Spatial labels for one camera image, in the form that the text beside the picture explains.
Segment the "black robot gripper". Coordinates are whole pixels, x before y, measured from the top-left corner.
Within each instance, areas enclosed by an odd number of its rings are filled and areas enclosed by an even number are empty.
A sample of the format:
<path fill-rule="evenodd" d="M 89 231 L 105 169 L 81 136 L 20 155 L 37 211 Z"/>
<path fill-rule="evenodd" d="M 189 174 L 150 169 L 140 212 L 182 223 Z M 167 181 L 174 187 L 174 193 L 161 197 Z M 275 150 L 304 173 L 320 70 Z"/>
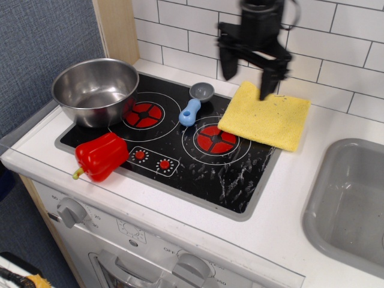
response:
<path fill-rule="evenodd" d="M 289 70 L 291 54 L 278 42 L 284 1 L 240 1 L 241 22 L 220 22 L 218 47 L 225 80 L 237 74 L 238 61 L 246 60 L 263 69 L 260 101 L 276 90 Z"/>

